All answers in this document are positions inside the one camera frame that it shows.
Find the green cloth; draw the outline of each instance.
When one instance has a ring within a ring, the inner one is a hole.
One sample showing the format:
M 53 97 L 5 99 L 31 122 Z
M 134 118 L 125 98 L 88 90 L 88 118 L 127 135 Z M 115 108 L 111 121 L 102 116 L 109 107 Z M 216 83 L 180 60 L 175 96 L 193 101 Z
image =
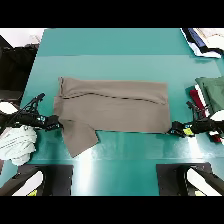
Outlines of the green cloth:
M 205 103 L 210 105 L 210 114 L 224 110 L 224 77 L 202 77 L 196 78 L 195 81 L 202 91 Z

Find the green tabletop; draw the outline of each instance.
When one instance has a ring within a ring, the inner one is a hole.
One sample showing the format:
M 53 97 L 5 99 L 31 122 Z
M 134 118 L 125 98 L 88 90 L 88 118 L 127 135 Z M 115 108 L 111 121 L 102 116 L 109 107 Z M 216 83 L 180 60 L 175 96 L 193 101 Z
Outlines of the green tabletop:
M 22 104 L 44 92 L 39 111 L 51 115 L 59 76 L 159 81 L 168 83 L 171 120 L 187 122 L 192 119 L 186 101 L 194 79 L 218 77 L 223 72 L 223 59 L 194 56 L 180 29 L 49 29 L 43 35 Z M 73 164 L 72 195 L 158 195 L 157 163 L 207 161 L 224 179 L 224 146 L 210 142 L 206 134 L 194 139 L 97 134 L 100 143 L 72 159 L 60 130 L 39 131 L 30 163 Z M 16 170 L 6 162 L 0 185 Z

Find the white floor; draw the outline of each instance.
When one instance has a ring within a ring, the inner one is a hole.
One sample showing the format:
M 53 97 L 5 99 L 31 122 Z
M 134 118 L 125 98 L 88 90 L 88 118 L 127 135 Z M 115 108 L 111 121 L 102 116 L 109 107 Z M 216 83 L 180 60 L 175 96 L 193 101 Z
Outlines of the white floor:
M 12 46 L 40 43 L 47 28 L 0 28 L 0 35 Z

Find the brown cloth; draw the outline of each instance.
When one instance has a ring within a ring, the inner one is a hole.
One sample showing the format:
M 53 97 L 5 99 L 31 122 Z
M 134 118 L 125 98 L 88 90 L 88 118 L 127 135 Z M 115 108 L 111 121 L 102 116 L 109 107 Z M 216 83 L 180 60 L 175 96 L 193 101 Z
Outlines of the brown cloth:
M 95 130 L 166 133 L 166 83 L 59 78 L 54 113 L 72 157 L 98 142 Z

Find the folded clothing stack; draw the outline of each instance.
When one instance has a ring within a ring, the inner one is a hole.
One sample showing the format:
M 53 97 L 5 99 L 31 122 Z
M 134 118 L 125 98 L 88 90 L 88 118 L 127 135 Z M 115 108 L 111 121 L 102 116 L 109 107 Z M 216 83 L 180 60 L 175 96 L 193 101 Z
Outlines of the folded clothing stack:
M 196 56 L 221 58 L 224 51 L 224 28 L 180 28 Z
M 190 96 L 200 109 L 209 105 L 204 116 L 208 117 L 217 111 L 224 110 L 224 77 L 201 77 L 196 78 L 195 81 L 197 85 L 195 85 L 195 90 L 190 91 Z M 220 138 L 224 138 L 224 135 L 220 136 L 218 132 L 210 132 L 209 134 L 215 142 L 221 142 Z

